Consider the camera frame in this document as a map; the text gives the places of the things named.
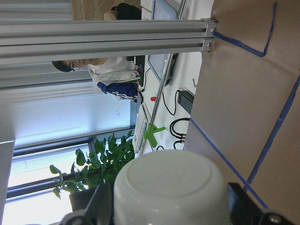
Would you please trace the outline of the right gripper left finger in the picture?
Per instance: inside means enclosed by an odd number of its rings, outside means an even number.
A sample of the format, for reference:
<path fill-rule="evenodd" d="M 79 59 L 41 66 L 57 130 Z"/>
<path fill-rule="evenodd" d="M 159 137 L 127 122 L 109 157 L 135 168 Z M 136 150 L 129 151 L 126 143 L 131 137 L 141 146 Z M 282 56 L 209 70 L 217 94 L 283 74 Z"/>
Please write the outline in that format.
<path fill-rule="evenodd" d="M 69 195 L 71 213 L 61 225 L 113 225 L 113 185 L 100 184 Z"/>

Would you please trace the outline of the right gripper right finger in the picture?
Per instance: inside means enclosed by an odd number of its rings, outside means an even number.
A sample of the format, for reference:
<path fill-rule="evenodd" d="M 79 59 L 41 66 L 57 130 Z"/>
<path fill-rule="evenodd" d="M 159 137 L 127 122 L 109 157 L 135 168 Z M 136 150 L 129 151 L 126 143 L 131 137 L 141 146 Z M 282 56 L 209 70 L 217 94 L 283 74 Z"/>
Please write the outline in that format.
<path fill-rule="evenodd" d="M 278 212 L 260 209 L 238 183 L 228 183 L 227 196 L 233 225 L 293 225 Z"/>

